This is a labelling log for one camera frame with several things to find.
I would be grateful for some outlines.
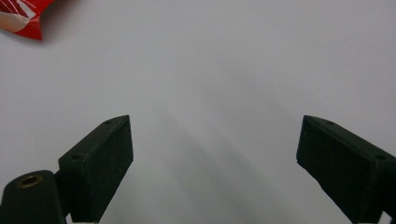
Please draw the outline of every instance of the black plastic part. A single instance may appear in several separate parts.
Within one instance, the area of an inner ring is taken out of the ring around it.
[[[384,211],[393,217],[396,224],[396,167],[389,169],[388,185],[384,191]]]
[[[73,197],[72,197],[73,195],[72,192],[64,183],[64,181],[62,180],[61,172],[58,171],[54,175],[54,177],[56,181],[56,187],[58,189],[59,199],[61,201],[63,216],[67,217],[67,215],[70,213],[71,202],[73,201]]]
[[[134,158],[129,116],[103,122],[59,159],[74,222],[99,222]]]
[[[377,223],[395,204],[396,159],[331,121],[304,116],[297,161],[353,223]]]
[[[65,224],[55,178],[36,171],[9,182],[0,208],[2,224]]]

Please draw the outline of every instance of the red package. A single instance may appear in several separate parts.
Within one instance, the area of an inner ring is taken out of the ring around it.
[[[40,15],[53,0],[0,0],[0,28],[41,40]]]

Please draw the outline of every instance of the white surface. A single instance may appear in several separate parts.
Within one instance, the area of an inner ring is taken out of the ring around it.
[[[129,114],[101,223],[349,223],[296,163],[303,115],[396,155],[395,1],[58,0],[43,21],[42,43],[0,33],[0,188]]]

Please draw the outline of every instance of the red wrapper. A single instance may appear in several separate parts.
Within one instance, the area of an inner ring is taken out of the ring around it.
[[[0,0],[0,28],[41,40],[40,15],[53,0]]]

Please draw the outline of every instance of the brass insert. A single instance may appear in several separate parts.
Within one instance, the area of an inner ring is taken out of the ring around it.
[[[18,181],[18,188],[20,189],[27,189],[36,184],[38,184],[41,180],[43,180],[42,175],[28,175]]]

